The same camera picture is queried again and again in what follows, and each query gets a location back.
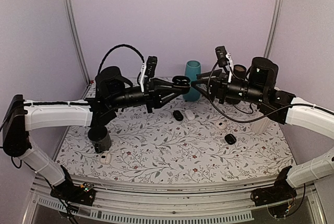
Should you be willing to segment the black gold-trimmed earbud charging case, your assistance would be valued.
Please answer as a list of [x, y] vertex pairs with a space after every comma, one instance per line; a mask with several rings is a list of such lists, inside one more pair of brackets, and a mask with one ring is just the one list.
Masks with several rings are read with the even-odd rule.
[[174, 76], [172, 83], [175, 87], [190, 87], [190, 79], [187, 76]]

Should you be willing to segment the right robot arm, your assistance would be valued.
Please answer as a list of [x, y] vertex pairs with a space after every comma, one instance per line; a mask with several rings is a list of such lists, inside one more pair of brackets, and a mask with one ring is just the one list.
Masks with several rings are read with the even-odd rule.
[[[275, 88], [278, 66], [264, 57], [252, 59], [248, 77], [241, 79], [232, 72], [213, 68], [197, 75], [191, 86], [210, 102], [218, 99], [245, 101], [257, 105], [263, 117], [280, 124], [300, 126], [315, 133], [333, 138], [333, 111], [307, 102], [296, 95]], [[333, 149], [310, 161], [286, 168], [278, 176], [279, 182], [270, 190], [274, 201], [281, 201], [304, 183], [333, 174]]]

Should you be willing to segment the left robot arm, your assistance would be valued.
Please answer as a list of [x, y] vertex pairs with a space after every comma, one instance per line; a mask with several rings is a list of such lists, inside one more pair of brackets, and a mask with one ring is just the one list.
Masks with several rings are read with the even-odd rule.
[[145, 105], [150, 113], [190, 90], [190, 79], [175, 76], [171, 82], [154, 77], [157, 57], [144, 60], [133, 46], [120, 44], [111, 48], [134, 51], [141, 59], [137, 86], [122, 76], [117, 66], [99, 66], [95, 77], [95, 96], [78, 101], [37, 102], [26, 101], [15, 95], [1, 125], [2, 149], [11, 158], [18, 158], [42, 175], [52, 188], [66, 200], [74, 199], [83, 186], [75, 186], [67, 170], [55, 163], [33, 141], [30, 131], [47, 127], [85, 126], [96, 132], [116, 118], [118, 109]]

